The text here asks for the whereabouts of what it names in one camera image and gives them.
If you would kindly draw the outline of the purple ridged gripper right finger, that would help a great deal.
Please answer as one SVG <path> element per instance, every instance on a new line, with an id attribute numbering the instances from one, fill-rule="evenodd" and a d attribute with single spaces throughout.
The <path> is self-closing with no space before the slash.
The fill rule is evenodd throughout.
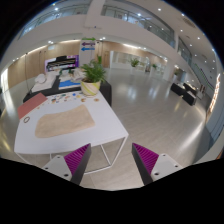
<path id="1" fill-rule="evenodd" d="M 137 143 L 132 144 L 132 155 L 144 185 L 182 169 L 168 154 L 157 154 Z"/>

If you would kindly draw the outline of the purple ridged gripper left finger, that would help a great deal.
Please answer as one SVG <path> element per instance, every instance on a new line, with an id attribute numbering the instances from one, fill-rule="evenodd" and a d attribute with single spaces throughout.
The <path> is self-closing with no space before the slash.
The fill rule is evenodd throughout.
<path id="1" fill-rule="evenodd" d="M 56 155 L 43 167 L 43 170 L 79 185 L 90 155 L 91 145 L 86 144 L 66 156 Z"/>

